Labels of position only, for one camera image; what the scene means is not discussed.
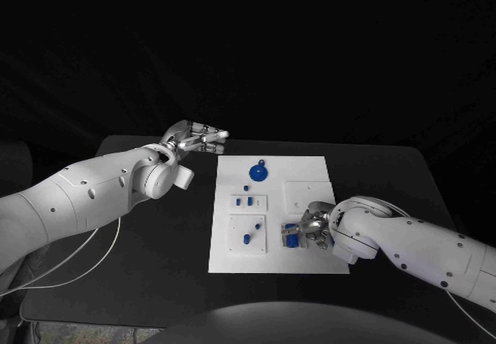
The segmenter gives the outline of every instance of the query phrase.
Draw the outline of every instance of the black curtain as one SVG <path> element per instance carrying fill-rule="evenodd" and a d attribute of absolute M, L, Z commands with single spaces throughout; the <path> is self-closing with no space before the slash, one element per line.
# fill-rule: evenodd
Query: black curtain
<path fill-rule="evenodd" d="M 233 15 L 217 31 L 161 13 L 22 25 L 2 37 L 0 133 L 31 146 L 35 182 L 109 135 L 161 136 L 184 118 L 239 139 L 407 145 L 488 241 L 495 6 L 417 6 L 361 7 L 347 20 L 324 9 Z"/>

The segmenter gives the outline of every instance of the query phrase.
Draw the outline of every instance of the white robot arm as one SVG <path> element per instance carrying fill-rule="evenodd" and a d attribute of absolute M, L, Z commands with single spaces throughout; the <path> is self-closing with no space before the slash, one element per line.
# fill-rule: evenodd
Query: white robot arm
<path fill-rule="evenodd" d="M 496 312 L 496 249 L 425 220 L 393 217 L 393 207 L 365 196 L 337 206 L 314 202 L 283 234 L 331 234 L 334 254 L 350 264 L 383 249 L 399 269 Z"/>
<path fill-rule="evenodd" d="M 55 240 L 102 228 L 172 185 L 187 189 L 194 172 L 179 165 L 190 151 L 224 153 L 228 132 L 181 121 L 161 143 L 74 163 L 45 181 L 0 198 L 0 274 Z"/>

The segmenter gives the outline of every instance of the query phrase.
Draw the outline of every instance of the white panel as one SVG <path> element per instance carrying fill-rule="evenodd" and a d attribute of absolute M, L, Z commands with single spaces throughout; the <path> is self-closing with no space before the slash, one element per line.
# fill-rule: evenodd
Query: white panel
<path fill-rule="evenodd" d="M 250 243 L 244 243 L 244 236 L 250 235 Z M 266 254 L 266 216 L 263 215 L 230 215 L 228 227 L 228 245 L 230 254 Z"/>
<path fill-rule="evenodd" d="M 257 182 L 250 169 L 265 159 L 269 177 Z M 328 182 L 327 159 L 322 156 L 220 156 L 217 167 L 217 190 L 214 204 L 213 240 L 210 248 L 210 272 L 218 273 L 286 273 L 350 274 L 350 265 L 334 255 L 334 249 L 321 249 L 311 243 L 308 249 L 288 249 L 282 241 L 282 224 L 298 223 L 302 215 L 288 213 L 288 181 Z M 233 254 L 228 246 L 231 221 L 230 201 L 233 195 L 266 195 L 269 204 L 266 218 L 267 254 Z"/>
<path fill-rule="evenodd" d="M 286 185 L 289 214 L 303 215 L 309 204 L 315 201 L 337 204 L 329 181 L 289 181 Z"/>
<path fill-rule="evenodd" d="M 253 199 L 252 206 L 249 205 L 250 197 Z M 230 207 L 231 211 L 265 213 L 267 211 L 267 196 L 234 195 L 230 199 Z"/>

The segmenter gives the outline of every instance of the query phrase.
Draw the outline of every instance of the black table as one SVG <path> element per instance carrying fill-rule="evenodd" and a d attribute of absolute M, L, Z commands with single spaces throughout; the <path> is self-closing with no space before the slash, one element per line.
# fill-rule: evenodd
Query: black table
<path fill-rule="evenodd" d="M 112 136 L 97 155 L 159 139 Z M 325 156 L 337 201 L 358 195 L 378 197 L 413 216 L 455 229 L 429 166 L 413 148 L 230 140 L 227 154 Z M 360 259 L 351 275 L 210 274 L 218 157 L 192 153 L 182 164 L 195 171 L 190 190 L 174 187 L 162 199 L 136 206 L 123 217 L 116 248 L 92 274 L 70 285 L 30 292 L 22 306 L 27 320 L 166 328 L 227 306 L 303 301 L 376 312 L 456 341 L 491 343 L 446 292 L 400 271 L 383 253 L 376 260 Z M 92 268 L 109 249 L 116 227 L 117 221 L 38 285 L 66 282 Z M 89 236 L 84 233 L 53 244 L 47 269 Z M 468 307 L 481 311 L 478 306 Z M 482 312 L 487 325 L 496 328 L 495 314 Z"/>

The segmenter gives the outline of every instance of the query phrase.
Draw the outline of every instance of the blue piece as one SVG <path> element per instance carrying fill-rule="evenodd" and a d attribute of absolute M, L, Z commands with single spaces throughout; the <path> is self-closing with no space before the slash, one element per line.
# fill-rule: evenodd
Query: blue piece
<path fill-rule="evenodd" d="M 266 162 L 263 160 L 259 161 L 259 165 L 256 165 L 252 169 L 250 169 L 250 177 L 256 180 L 256 181 L 263 181 L 267 178 L 269 172 L 267 172 L 267 168 L 266 166 Z"/>
<path fill-rule="evenodd" d="M 298 247 L 298 234 L 292 234 L 288 236 L 288 247 L 293 249 Z"/>

